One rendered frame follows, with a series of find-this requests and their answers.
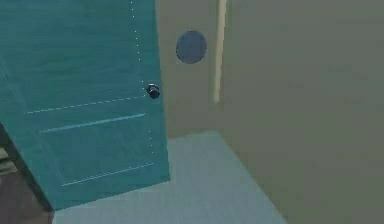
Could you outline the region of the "teal room door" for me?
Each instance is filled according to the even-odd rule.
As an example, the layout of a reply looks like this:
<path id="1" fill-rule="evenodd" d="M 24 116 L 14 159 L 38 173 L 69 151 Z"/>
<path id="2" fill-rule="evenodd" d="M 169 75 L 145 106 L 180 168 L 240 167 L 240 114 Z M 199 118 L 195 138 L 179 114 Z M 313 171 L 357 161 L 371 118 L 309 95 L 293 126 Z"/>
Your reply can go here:
<path id="1" fill-rule="evenodd" d="M 0 134 L 52 211 L 168 181 L 156 0 L 0 0 Z"/>

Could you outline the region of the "round blue wall plate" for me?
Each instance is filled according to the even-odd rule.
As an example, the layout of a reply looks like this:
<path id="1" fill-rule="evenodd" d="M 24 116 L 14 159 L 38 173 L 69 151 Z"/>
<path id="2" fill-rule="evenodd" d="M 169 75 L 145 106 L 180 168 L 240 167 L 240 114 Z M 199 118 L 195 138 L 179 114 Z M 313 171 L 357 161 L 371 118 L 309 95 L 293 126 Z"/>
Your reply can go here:
<path id="1" fill-rule="evenodd" d="M 201 61 L 207 52 L 205 36 L 196 30 L 184 32 L 177 40 L 177 58 L 185 64 L 195 64 Z"/>

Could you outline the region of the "black round door knob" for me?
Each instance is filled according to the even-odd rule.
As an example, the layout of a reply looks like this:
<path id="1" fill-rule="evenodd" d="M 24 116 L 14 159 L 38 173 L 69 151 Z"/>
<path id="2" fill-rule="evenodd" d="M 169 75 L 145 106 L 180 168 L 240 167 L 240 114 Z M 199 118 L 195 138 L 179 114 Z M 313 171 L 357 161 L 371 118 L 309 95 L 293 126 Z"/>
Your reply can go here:
<path id="1" fill-rule="evenodd" d="M 157 99 L 160 96 L 160 89 L 155 84 L 149 84 L 146 91 L 151 99 Z"/>

